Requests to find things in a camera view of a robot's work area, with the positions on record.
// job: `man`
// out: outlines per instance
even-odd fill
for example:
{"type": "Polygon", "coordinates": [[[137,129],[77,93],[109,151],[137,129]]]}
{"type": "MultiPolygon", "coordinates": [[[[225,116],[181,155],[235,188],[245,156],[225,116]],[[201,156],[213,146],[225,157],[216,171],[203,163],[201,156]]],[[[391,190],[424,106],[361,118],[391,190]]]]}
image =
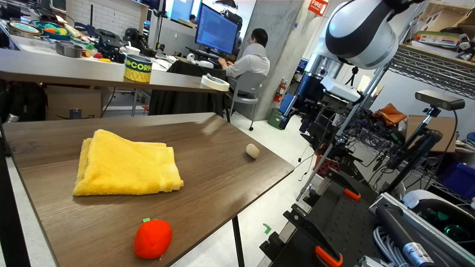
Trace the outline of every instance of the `man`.
{"type": "Polygon", "coordinates": [[[196,24],[196,16],[191,14],[190,15],[190,22],[193,23],[193,24],[196,24]]]}
{"type": "Polygon", "coordinates": [[[226,76],[234,78],[247,71],[266,76],[269,73],[270,61],[266,56],[267,32],[260,28],[254,29],[247,42],[249,45],[244,49],[242,57],[234,64],[223,58],[218,59],[222,69],[226,70],[226,76]]]}

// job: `yellow towel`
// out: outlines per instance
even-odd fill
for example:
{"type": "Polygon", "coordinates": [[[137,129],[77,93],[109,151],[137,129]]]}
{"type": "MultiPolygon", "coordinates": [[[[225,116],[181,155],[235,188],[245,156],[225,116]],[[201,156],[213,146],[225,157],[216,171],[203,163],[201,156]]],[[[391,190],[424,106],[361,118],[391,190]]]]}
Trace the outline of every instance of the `yellow towel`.
{"type": "Polygon", "coordinates": [[[181,187],[172,147],[97,130],[83,142],[73,195],[144,195],[181,187]]]}

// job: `dark hair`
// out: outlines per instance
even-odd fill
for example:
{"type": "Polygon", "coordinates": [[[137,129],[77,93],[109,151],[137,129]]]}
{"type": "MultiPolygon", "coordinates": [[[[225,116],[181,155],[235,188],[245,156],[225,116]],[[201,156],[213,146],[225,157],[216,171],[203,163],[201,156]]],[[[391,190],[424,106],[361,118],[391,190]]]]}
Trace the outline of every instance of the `dark hair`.
{"type": "Polygon", "coordinates": [[[251,33],[251,39],[256,39],[256,43],[266,47],[267,45],[267,32],[262,28],[256,28],[251,33]]]}

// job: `gray shirt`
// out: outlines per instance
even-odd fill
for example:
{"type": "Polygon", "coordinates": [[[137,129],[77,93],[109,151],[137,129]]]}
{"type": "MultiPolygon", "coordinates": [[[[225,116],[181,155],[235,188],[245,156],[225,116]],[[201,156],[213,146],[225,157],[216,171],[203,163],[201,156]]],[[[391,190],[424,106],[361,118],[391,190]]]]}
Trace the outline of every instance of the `gray shirt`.
{"type": "Polygon", "coordinates": [[[266,48],[258,43],[250,44],[233,65],[225,68],[226,76],[237,77],[247,71],[261,73],[267,76],[270,61],[266,56],[266,48]]]}

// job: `white brick wall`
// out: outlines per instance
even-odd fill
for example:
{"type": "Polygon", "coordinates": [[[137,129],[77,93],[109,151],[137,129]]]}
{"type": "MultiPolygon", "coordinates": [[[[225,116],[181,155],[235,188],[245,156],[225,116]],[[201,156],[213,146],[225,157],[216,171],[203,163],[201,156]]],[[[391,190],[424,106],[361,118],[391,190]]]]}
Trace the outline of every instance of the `white brick wall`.
{"type": "Polygon", "coordinates": [[[120,37],[128,28],[139,29],[140,4],[133,0],[67,0],[66,13],[74,21],[89,24],[94,6],[93,26],[109,30],[120,37]]]}

